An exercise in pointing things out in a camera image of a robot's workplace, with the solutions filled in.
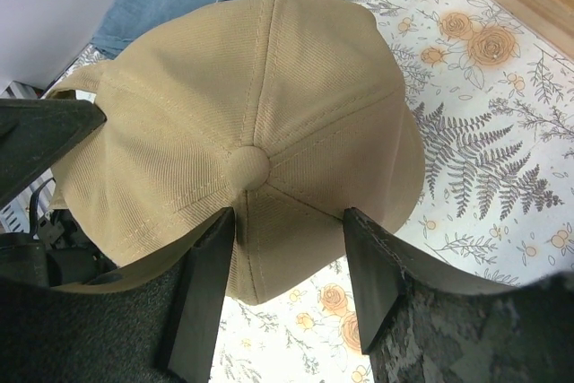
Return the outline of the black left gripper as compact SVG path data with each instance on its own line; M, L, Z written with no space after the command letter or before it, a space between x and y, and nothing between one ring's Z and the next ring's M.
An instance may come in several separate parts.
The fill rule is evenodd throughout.
M106 116L88 100L1 100L1 206L68 154ZM117 268L87 238L67 210L40 216L31 193L29 229L1 235L1 276L40 287L92 283Z

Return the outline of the beige corduroy cap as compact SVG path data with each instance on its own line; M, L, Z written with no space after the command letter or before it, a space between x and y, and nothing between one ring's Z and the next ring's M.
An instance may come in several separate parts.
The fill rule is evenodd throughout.
M92 93L105 123L53 166L66 207L118 266L236 214L227 293L264 303L344 254L344 211L398 231L423 144L371 11L230 0L146 32L49 93Z

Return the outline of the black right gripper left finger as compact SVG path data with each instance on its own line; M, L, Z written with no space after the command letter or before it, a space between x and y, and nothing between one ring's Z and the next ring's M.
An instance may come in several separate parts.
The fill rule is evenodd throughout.
M140 261L55 288L43 247L3 235L2 381L208 381L234 235L224 208Z

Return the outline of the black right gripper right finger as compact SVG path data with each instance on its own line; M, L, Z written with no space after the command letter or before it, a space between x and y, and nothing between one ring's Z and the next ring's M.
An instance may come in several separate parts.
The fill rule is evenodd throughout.
M375 381L572 381L572 273L513 287L430 256L356 208L343 230Z

